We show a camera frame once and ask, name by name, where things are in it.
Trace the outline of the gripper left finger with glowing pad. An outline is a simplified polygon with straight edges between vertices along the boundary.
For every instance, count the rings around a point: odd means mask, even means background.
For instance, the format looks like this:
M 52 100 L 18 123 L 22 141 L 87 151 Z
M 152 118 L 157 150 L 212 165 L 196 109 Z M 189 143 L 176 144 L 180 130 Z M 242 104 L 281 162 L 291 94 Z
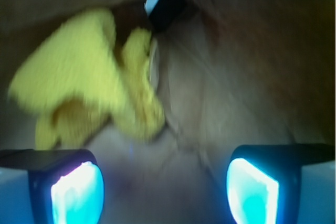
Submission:
M 98 223 L 103 206 L 91 151 L 1 151 L 1 223 Z

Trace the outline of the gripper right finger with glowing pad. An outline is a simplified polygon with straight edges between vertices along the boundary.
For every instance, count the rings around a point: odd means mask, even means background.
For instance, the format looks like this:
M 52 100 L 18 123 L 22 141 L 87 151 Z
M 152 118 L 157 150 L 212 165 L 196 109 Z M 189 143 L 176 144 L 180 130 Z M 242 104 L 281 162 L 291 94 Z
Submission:
M 241 145 L 226 191 L 236 223 L 335 223 L 335 147 Z

